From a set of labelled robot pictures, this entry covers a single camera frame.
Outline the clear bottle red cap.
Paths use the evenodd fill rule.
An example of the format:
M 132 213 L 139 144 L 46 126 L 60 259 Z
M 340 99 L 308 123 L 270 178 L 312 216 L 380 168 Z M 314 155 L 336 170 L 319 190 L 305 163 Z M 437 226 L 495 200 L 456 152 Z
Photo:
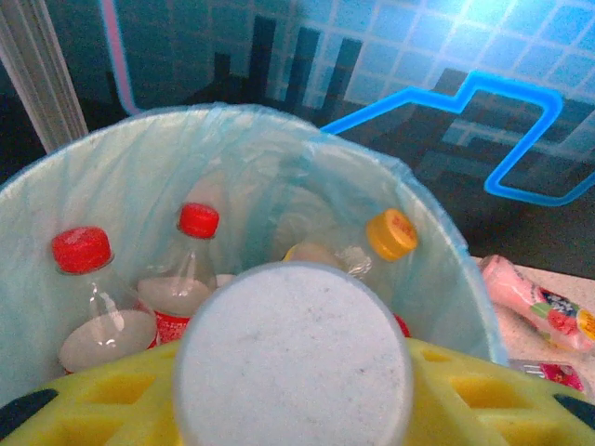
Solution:
M 50 244 L 69 295 L 84 309 L 58 354 L 67 374 L 120 360 L 159 344 L 156 316 L 112 266 L 108 234 L 96 226 L 65 230 Z
M 210 243 L 218 223 L 212 206 L 184 203 L 165 252 L 139 274 L 136 288 L 156 316 L 162 344 L 179 340 L 198 308 L 233 277 L 215 272 Z
M 242 273 L 180 341 L 173 403 L 184 446 L 402 446 L 411 357 L 385 304 L 312 263 Z

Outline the aluminium corner post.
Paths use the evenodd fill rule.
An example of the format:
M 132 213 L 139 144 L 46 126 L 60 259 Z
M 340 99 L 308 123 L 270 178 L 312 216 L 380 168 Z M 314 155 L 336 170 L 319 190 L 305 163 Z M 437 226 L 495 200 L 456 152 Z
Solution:
M 88 134 L 45 0 L 0 0 L 0 61 L 46 152 Z

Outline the pink bottle fruit label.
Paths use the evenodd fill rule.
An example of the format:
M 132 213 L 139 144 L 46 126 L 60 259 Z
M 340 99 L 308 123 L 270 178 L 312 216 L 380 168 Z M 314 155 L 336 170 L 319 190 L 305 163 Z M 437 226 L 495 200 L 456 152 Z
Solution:
M 492 302 L 525 319 L 551 345 L 595 353 L 595 315 L 524 276 L 503 256 L 479 263 Z

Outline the orange label bottle gold cap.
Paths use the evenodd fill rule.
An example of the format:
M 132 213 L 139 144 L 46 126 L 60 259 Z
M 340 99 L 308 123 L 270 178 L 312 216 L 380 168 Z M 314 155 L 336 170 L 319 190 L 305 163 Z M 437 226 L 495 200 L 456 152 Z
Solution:
M 346 233 L 338 256 L 345 270 L 363 282 L 387 305 L 395 294 L 395 281 L 418 245 L 417 230 L 400 210 L 387 208 L 361 227 Z

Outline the red snack packet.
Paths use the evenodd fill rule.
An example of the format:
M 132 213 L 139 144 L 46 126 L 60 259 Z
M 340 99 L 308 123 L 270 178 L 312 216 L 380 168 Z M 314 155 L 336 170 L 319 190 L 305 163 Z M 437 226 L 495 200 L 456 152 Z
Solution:
M 509 367 L 533 377 L 540 377 L 574 388 L 587 397 L 592 397 L 592 390 L 588 380 L 570 363 L 510 359 Z

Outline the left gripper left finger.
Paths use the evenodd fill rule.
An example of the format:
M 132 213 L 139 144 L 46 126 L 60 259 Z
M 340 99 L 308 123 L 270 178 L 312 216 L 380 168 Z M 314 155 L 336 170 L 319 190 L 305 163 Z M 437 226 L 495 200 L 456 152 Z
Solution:
M 184 446 L 175 421 L 179 342 L 64 375 L 0 408 L 0 446 Z

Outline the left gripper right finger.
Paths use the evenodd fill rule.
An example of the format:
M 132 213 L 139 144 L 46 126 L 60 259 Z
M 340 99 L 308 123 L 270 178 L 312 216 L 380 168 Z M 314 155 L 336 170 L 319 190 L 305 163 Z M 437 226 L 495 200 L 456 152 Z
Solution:
M 414 403 L 403 446 L 595 446 L 595 430 L 557 400 L 577 390 L 408 339 Z

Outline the orange yellow bottle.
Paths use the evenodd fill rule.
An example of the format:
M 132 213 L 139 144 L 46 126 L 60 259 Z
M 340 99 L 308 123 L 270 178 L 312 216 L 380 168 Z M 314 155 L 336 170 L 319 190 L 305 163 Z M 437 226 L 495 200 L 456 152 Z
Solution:
M 340 260 L 326 247 L 312 242 L 301 242 L 292 246 L 283 261 L 318 263 L 335 269 L 344 269 Z

